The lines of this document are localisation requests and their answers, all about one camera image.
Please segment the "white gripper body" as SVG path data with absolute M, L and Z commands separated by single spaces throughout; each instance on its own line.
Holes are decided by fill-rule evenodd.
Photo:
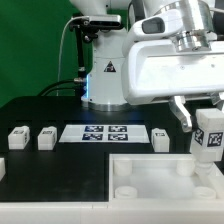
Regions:
M 224 41 L 209 51 L 177 52 L 170 40 L 134 44 L 122 66 L 123 96 L 131 105 L 157 98 L 224 91 Z

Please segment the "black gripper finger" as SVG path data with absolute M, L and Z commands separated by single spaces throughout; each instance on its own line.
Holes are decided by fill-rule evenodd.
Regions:
M 180 121 L 182 130 L 187 133 L 192 131 L 191 115 L 185 108 L 184 96 L 172 96 L 169 100 L 169 107 L 175 117 Z
M 211 101 L 220 111 L 224 112 L 224 92 L 212 93 Z

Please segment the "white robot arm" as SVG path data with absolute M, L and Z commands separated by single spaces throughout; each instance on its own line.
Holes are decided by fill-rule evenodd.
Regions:
M 83 104 L 117 111 L 167 102 L 186 132 L 189 100 L 224 112 L 224 0 L 70 0 L 93 42 Z

